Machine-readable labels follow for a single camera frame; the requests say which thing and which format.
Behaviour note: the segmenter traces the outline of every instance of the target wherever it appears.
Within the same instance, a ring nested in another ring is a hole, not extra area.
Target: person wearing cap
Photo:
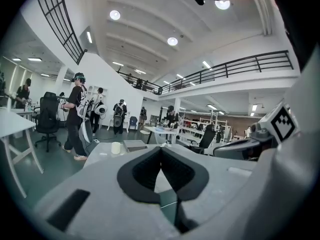
[[[20,86],[16,91],[16,109],[24,109],[26,106],[26,100],[29,99],[30,90],[29,87],[31,86],[31,79],[28,78],[25,80],[25,84]]]

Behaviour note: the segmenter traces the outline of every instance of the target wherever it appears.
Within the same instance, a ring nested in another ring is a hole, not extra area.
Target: white wall
[[[97,54],[86,52],[77,68],[77,72],[82,72],[86,79],[86,86],[96,86],[106,91],[106,103],[108,107],[103,125],[109,125],[110,115],[113,115],[113,108],[121,99],[126,102],[127,110],[131,117],[140,116],[143,96],[114,71]]]

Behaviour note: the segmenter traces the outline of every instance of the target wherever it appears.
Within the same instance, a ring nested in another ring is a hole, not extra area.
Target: railing
[[[118,74],[122,76],[131,86],[138,90],[150,92],[155,95],[162,94],[162,87],[157,84],[142,80],[141,78],[134,77],[130,74],[125,74],[122,72],[118,72]]]
[[[193,74],[185,76],[171,82],[162,87],[162,93],[169,93],[179,89],[195,86],[210,81],[215,81],[218,78],[229,78],[236,74],[245,74],[262,71],[272,71],[277,68],[294,69],[289,59],[287,50],[275,51],[257,54],[249,57],[239,58],[226,63],[204,69]]]
[[[72,27],[65,0],[38,0],[51,29],[75,63],[79,64],[83,51]]]

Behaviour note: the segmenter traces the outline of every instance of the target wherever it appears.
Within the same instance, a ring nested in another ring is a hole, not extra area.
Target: black office chair
[[[205,149],[209,148],[211,142],[216,135],[215,126],[213,124],[207,125],[203,138],[201,139],[199,146],[191,146],[191,150],[198,154],[205,154]]]
[[[42,136],[34,146],[37,148],[38,143],[46,142],[46,151],[49,152],[49,141],[54,140],[61,146],[61,142],[57,140],[57,136],[54,135],[59,129],[60,119],[56,117],[59,101],[55,93],[46,92],[40,99],[40,114],[35,115],[36,119],[36,131]]]

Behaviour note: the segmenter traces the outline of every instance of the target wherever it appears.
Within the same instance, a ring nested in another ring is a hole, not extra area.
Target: floor
[[[60,128],[56,134],[57,139],[64,144],[67,138],[67,130],[65,128]],[[32,142],[40,140],[42,134],[36,131],[31,133]],[[89,144],[84,141],[82,135],[80,134],[83,146],[89,154],[97,145],[95,142]],[[131,130],[127,133],[125,130],[123,134],[118,134],[116,137],[114,135],[113,129],[111,128],[107,131],[107,128],[102,128],[96,133],[96,138],[100,142],[122,142],[123,140],[142,140],[147,143],[148,135],[144,135],[139,131]],[[25,150],[28,146],[27,139],[25,136],[21,138],[10,138],[10,143],[16,147],[18,150]],[[150,144],[156,144],[154,135],[151,136]],[[3,145],[1,145],[1,153],[3,154]],[[27,197],[24,202],[30,209],[33,209],[37,202],[52,188],[63,182],[65,179],[69,178],[73,174],[81,170],[85,164],[84,161],[76,161],[73,156],[66,153],[61,147],[58,146],[54,141],[49,144],[49,152],[46,152],[46,143],[41,142],[35,148],[36,155],[41,166],[44,169],[44,173],[41,174],[36,166],[31,155],[28,155],[23,160],[18,162],[14,167],[18,178],[24,188]],[[8,167],[8,162],[4,155],[1,156],[1,174],[4,175],[5,180],[11,186],[13,195],[21,199],[21,195],[18,192],[10,171]],[[177,196],[175,192],[170,189],[160,193],[161,197],[161,210],[167,219],[174,223],[175,212],[176,212],[176,201]]]

